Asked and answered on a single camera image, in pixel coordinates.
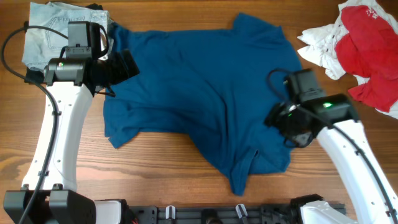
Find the blue t-shirt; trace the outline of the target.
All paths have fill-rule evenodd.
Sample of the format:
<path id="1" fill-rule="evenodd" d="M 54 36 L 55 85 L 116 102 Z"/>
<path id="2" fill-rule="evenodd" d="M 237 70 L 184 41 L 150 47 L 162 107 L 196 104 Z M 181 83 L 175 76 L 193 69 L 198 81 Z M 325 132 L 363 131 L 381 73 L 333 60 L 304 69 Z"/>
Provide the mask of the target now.
<path id="1" fill-rule="evenodd" d="M 104 101 L 104 134 L 121 147 L 139 132 L 183 133 L 244 193 L 248 176 L 284 172 L 290 149 L 264 120 L 302 69 L 281 27 L 240 13 L 230 29 L 133 32 L 115 24 L 113 51 L 139 74 Z"/>

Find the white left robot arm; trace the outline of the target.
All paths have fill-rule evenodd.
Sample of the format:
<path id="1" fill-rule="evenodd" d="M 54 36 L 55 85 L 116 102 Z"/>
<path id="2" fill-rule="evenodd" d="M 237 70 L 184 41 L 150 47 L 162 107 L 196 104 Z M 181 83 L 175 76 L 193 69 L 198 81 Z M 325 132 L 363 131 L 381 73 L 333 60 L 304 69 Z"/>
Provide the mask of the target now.
<path id="1" fill-rule="evenodd" d="M 14 223 L 137 223 L 124 199 L 92 200 L 76 191 L 76 159 L 94 96 L 139 69 L 129 50 L 103 61 L 90 54 L 53 58 L 45 68 L 46 109 L 33 161 L 3 207 Z"/>

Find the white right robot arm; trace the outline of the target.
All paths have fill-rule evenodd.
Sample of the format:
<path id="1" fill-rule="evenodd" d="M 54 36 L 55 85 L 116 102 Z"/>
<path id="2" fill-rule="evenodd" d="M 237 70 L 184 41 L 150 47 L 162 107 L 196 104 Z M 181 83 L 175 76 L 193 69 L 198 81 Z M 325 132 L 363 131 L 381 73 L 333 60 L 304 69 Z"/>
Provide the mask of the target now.
<path id="1" fill-rule="evenodd" d="M 368 143 L 349 98 L 327 95 L 311 69 L 271 70 L 266 78 L 280 99 L 264 123 L 278 129 L 287 147 L 318 141 L 334 163 L 356 212 L 356 223 L 397 223 L 397 195 Z"/>

